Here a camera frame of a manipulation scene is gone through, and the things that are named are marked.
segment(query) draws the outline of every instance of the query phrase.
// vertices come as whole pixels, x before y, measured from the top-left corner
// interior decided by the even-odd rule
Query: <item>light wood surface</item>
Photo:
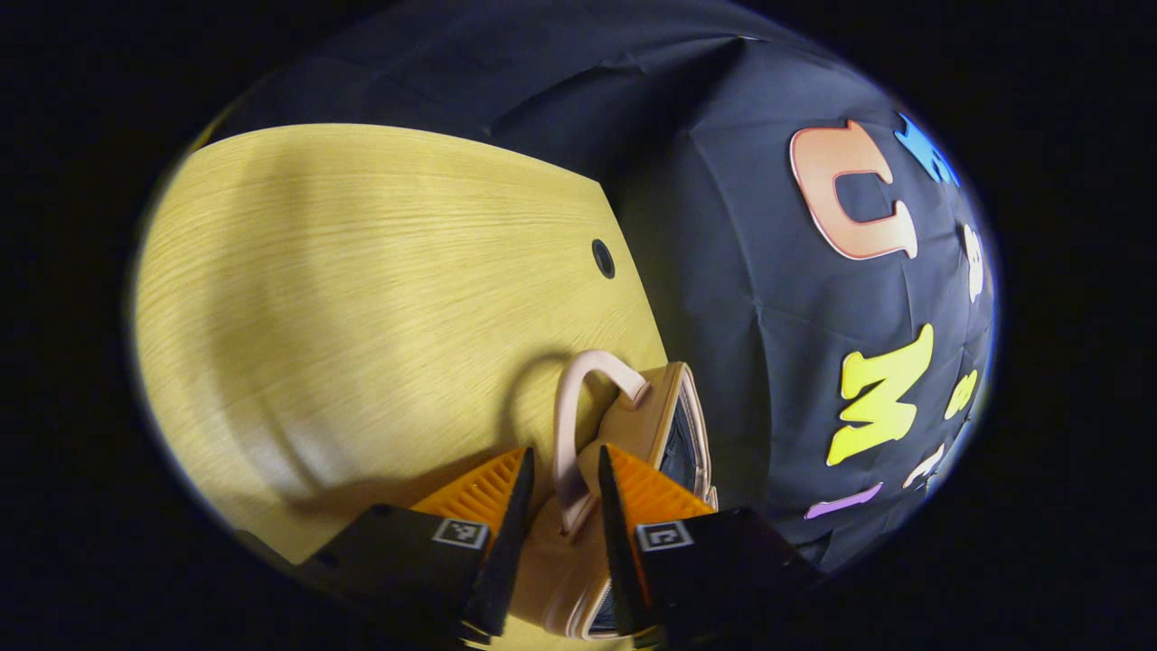
[[[518,446],[536,449],[537,509],[566,362],[605,349],[666,364],[597,183],[384,126],[279,127],[193,153],[148,227],[134,316],[175,461],[229,526],[292,563],[370,504],[410,506]],[[613,395],[591,378],[580,446]],[[514,617],[495,642],[629,649]]]

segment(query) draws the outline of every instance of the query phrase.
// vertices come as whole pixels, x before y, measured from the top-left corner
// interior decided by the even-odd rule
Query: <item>beige handbag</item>
[[[611,379],[620,393],[603,416],[598,437],[576,456],[578,394],[583,378],[594,371]],[[691,369],[675,362],[640,375],[609,353],[578,354],[559,379],[554,437],[555,495],[539,511],[523,545],[510,613],[555,635],[624,637],[614,630],[610,607],[598,452],[603,444],[614,444],[717,509]]]

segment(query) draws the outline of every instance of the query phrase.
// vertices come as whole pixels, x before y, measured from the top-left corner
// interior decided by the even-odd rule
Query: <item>yellow letter m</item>
[[[853,353],[843,360],[840,394],[850,400],[869,385],[879,383],[840,414],[841,421],[868,423],[861,428],[845,426],[832,438],[827,465],[835,466],[853,454],[883,443],[900,441],[916,420],[916,406],[900,402],[900,397],[916,384],[933,360],[933,327],[926,323],[912,345],[864,360]]]

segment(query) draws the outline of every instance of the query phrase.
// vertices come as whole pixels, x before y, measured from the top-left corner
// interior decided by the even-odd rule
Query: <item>bag handle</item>
[[[583,379],[594,371],[610,378],[622,392],[627,409],[639,407],[639,402],[650,386],[638,371],[619,358],[602,350],[580,353],[570,361],[554,394],[554,491],[562,512],[562,534],[581,524],[592,505],[590,487],[578,471],[575,454],[575,419],[578,412],[578,395]]]

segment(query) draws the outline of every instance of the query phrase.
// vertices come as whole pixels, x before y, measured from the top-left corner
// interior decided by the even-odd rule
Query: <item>black cloth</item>
[[[934,179],[894,136],[900,112],[931,133],[831,52],[723,2],[429,0],[367,20],[270,75],[213,141],[288,124],[383,124],[598,180],[668,355],[695,375],[721,508],[760,505],[793,543],[823,541],[820,565],[834,570],[924,500],[923,488],[901,484],[941,444],[951,449],[964,419],[945,421],[945,402],[971,370],[987,382],[995,335],[992,271],[977,301],[967,296],[959,223],[986,244],[993,237],[965,170],[955,170],[960,187]],[[847,119],[871,135],[894,180],[845,177],[840,198],[854,219],[904,200],[920,242],[913,259],[845,258],[809,215],[788,142]],[[827,467],[849,404],[843,358],[908,346],[924,323],[935,346],[902,399],[919,407],[911,431]],[[877,482],[868,504],[803,518]]]

